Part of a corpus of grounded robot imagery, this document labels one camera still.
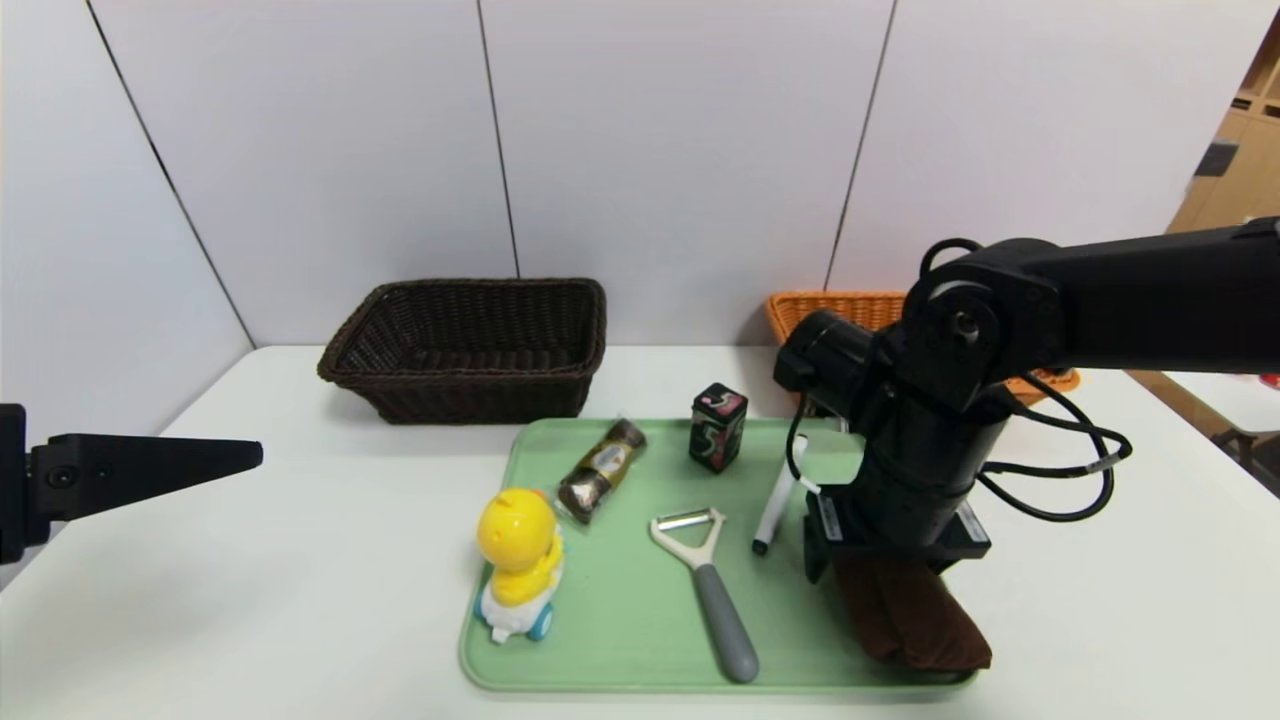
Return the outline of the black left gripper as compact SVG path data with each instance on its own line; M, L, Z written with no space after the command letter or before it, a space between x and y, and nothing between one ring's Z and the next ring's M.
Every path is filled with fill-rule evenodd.
M1 404L1 564L68 523L259 468L247 439L55 436L26 454L26 410Z

